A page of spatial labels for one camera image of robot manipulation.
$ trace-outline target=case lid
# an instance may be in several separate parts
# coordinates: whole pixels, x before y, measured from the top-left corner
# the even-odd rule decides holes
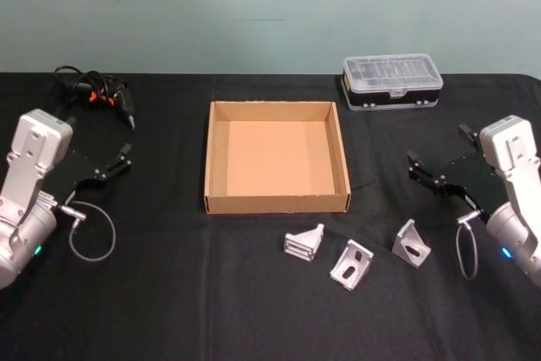
[[[409,90],[438,90],[443,86],[428,54],[348,57],[344,72],[355,93],[389,91],[400,97]]]

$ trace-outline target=blue indicator light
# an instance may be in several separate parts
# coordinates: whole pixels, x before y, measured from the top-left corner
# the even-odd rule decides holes
[[[513,259],[513,253],[505,247],[501,248],[501,254],[509,260]]]

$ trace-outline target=gray-green wall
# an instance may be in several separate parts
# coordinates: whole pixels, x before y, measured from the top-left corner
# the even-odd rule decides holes
[[[539,0],[0,0],[0,71],[328,74],[427,52],[541,77],[540,29]]]

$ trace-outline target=gray cable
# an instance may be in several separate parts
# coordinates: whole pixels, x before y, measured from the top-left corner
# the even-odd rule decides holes
[[[115,245],[117,244],[117,231],[115,229],[115,224],[112,222],[111,217],[107,214],[106,211],[104,211],[100,206],[93,205],[88,202],[84,202],[83,200],[73,200],[71,203],[75,203],[77,205],[83,205],[83,206],[89,206],[97,211],[99,211],[103,216],[106,217],[106,219],[109,221],[109,224],[111,225],[111,232],[112,232],[112,242],[111,242],[111,248],[109,251],[107,251],[104,255],[101,257],[87,257],[85,255],[82,255],[74,246],[74,234],[77,228],[72,228],[71,232],[69,232],[69,247],[74,252],[75,255],[77,255],[79,258],[81,258],[84,261],[88,262],[100,262],[103,261],[105,258],[107,258],[109,255],[112,254],[112,251],[115,249]]]
[[[460,237],[460,232],[463,228],[466,228],[466,231],[469,233],[470,238],[472,239],[472,246],[473,246],[473,272],[472,275],[468,275],[466,271],[464,270],[464,264],[462,262],[462,253],[460,250],[460,244],[458,243],[458,239]],[[478,255],[477,255],[477,241],[475,240],[475,234],[473,234],[473,230],[467,223],[459,223],[458,229],[456,230],[456,256],[458,257],[458,264],[460,265],[460,271],[462,273],[462,276],[464,276],[467,280],[471,281],[472,279],[477,276],[477,268],[478,268]]]

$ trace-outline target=black tablecloth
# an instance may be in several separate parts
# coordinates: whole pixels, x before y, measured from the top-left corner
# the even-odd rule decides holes
[[[443,166],[470,150],[457,136],[459,123],[480,129],[510,113],[531,120],[540,141],[539,81],[444,75],[435,108],[358,113],[347,110],[330,75],[124,78],[136,103],[133,134],[112,112],[71,112],[78,119],[74,148],[93,159],[106,160],[125,141],[134,145],[131,173],[82,194],[113,217],[117,248],[102,264],[78,260],[62,219],[40,255],[0,292],[2,361],[541,359],[541,291],[502,258],[481,224],[478,278],[465,281],[454,224],[467,207],[410,181],[405,156],[412,149]],[[49,79],[0,75],[4,152],[18,116],[44,101]],[[214,100],[336,101],[352,185],[349,212],[206,215]],[[418,270],[391,252],[410,217],[432,248]],[[282,252],[286,232],[318,222],[341,227],[374,251],[353,292],[328,277],[347,237],[328,233],[312,263]],[[99,223],[95,217],[81,230],[81,246],[107,246]]]

